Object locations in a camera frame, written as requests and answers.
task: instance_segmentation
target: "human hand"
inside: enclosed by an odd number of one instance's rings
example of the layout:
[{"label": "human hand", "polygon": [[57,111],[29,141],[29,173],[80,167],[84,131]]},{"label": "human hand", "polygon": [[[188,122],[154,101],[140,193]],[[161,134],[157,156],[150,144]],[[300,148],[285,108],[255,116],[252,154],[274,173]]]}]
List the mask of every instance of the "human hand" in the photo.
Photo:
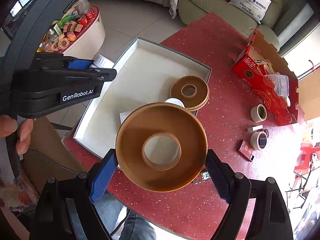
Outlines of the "human hand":
[{"label": "human hand", "polygon": [[[7,137],[18,128],[17,120],[12,119],[8,115],[0,115],[0,138]],[[24,154],[30,145],[31,131],[33,129],[33,120],[26,119],[19,127],[18,141],[16,143],[16,151],[19,155]]]}]

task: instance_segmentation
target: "red card box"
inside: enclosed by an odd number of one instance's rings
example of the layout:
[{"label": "red card box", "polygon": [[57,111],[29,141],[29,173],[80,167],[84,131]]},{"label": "red card box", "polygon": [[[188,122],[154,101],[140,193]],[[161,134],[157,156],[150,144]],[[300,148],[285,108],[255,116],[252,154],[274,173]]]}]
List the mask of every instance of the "red card box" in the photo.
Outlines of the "red card box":
[{"label": "red card box", "polygon": [[[263,68],[260,68],[255,60],[269,60],[275,72],[288,76],[291,106],[288,107],[284,98],[278,96],[274,90],[275,85],[270,78],[260,72]],[[288,63],[278,55],[276,48],[269,44],[257,29],[231,69],[238,77],[250,84],[253,92],[262,97],[264,106],[274,114],[279,126],[297,123],[296,105],[299,102],[297,77],[289,70]]]},{"label": "red card box", "polygon": [[253,149],[251,147],[251,145],[249,143],[247,143],[245,140],[242,140],[241,141],[241,145],[240,145],[240,148],[238,150],[239,152],[242,153],[243,157],[249,161],[249,162],[252,162],[253,161]]}]

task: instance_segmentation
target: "red sparkly tabletop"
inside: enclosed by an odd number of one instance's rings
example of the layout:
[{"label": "red sparkly tabletop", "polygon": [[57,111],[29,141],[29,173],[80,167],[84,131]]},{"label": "red sparkly tabletop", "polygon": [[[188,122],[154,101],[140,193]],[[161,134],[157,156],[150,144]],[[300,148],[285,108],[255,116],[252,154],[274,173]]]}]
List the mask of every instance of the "red sparkly tabletop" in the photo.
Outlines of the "red sparkly tabletop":
[{"label": "red sparkly tabletop", "polygon": [[[262,102],[230,69],[246,43],[237,30],[213,13],[162,42],[212,68],[208,82],[210,98],[197,114],[207,134],[208,148],[235,172],[242,172],[250,179],[274,177],[284,192],[299,154],[302,118],[297,124],[278,127],[273,115],[268,113],[262,123],[269,130],[266,148],[254,152],[252,163],[236,150],[241,139],[249,142],[251,133],[246,128],[257,125],[250,118],[250,109]],[[100,161],[72,138],[67,140],[67,146],[88,169]],[[211,180],[197,185],[190,183],[173,192],[156,193],[137,187],[121,171],[116,171],[108,191],[147,220],[191,239],[210,239],[227,209]],[[254,200],[249,200],[238,239],[245,237],[253,207]]]}]

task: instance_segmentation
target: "blue gripper pad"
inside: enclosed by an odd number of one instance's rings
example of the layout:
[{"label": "blue gripper pad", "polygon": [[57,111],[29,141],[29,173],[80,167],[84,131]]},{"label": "blue gripper pad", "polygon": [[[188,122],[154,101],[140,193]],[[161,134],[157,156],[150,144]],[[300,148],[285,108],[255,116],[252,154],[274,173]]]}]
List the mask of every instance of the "blue gripper pad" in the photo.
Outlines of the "blue gripper pad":
[{"label": "blue gripper pad", "polygon": [[90,199],[92,203],[102,198],[117,166],[116,150],[110,149],[103,160],[90,169],[89,183],[91,184]]}]

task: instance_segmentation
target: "tile floor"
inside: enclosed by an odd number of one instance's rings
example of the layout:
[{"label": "tile floor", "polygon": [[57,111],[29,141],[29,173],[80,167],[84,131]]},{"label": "tile floor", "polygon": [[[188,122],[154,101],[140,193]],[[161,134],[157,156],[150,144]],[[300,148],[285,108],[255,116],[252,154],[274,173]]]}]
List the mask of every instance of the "tile floor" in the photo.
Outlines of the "tile floor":
[{"label": "tile floor", "polygon": [[[89,0],[100,9],[106,37],[99,54],[115,62],[131,41],[145,38],[157,43],[185,27],[179,16],[172,20],[169,8],[144,0]],[[89,101],[67,107],[47,117],[50,122],[73,127]],[[66,131],[57,130],[63,138]]]}]

